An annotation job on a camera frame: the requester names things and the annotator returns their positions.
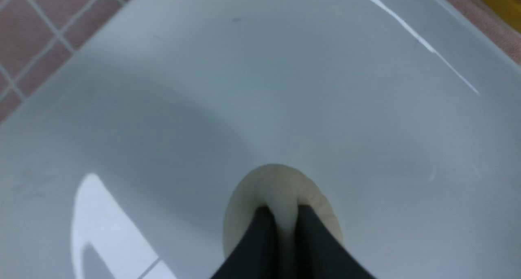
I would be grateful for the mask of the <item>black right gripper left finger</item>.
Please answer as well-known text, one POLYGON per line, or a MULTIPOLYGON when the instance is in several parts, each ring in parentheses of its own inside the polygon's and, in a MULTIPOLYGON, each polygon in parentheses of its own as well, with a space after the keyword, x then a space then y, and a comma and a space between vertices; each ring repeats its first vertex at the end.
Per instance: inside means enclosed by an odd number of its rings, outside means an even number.
POLYGON ((212 278, 277 279, 278 272, 275 218, 268 207, 260 207, 236 248, 212 278))

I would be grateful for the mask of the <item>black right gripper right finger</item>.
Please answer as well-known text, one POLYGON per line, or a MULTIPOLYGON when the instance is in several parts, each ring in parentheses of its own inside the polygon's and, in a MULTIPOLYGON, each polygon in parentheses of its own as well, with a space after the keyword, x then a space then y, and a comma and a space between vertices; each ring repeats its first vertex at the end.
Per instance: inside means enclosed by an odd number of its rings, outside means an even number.
POLYGON ((299 279, 373 279, 341 246, 309 205, 298 207, 296 264, 299 279))

